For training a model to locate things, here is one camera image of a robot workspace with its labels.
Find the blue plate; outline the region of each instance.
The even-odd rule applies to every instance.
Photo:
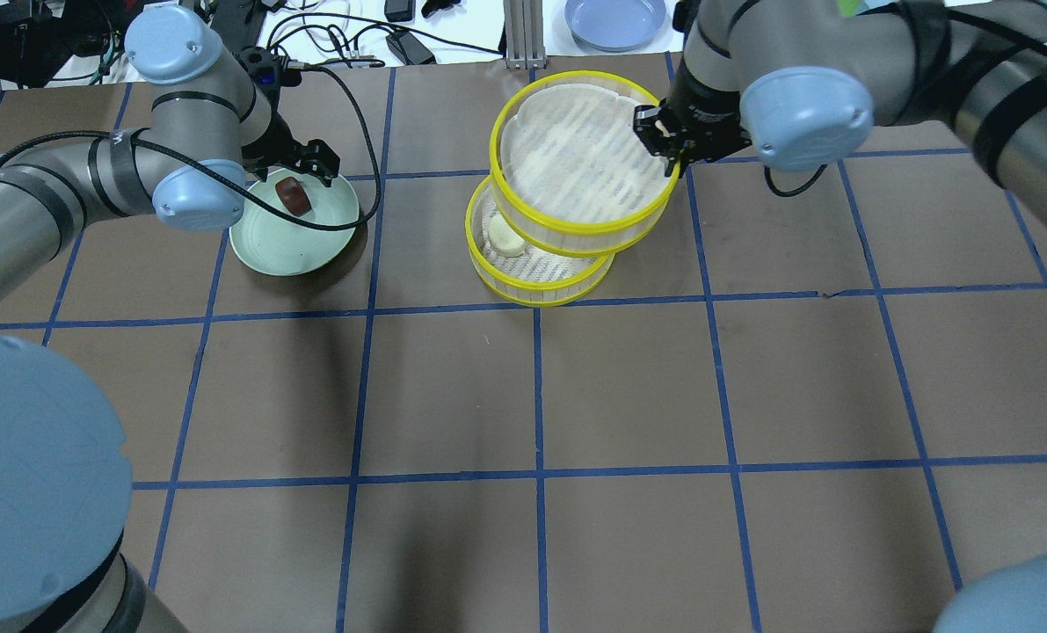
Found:
[[[601,51],[643,47],[665,21],[664,0],[566,0],[566,24],[574,39]]]

